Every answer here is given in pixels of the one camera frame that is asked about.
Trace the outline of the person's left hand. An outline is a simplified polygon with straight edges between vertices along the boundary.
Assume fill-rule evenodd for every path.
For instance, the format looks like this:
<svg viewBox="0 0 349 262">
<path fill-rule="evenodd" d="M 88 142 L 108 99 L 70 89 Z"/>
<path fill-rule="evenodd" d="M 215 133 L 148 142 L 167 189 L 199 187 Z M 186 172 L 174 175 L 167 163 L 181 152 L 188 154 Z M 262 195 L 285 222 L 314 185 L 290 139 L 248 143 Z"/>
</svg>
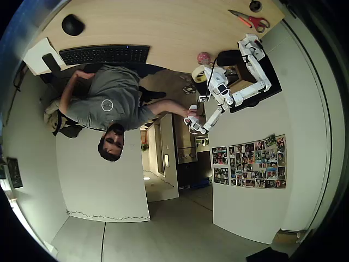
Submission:
<svg viewBox="0 0 349 262">
<path fill-rule="evenodd" d="M 75 73 L 74 73 L 74 78 L 82 78 L 82 79 L 91 79 L 95 76 L 94 73 L 86 73 L 84 72 L 83 70 L 77 70 Z"/>
</svg>

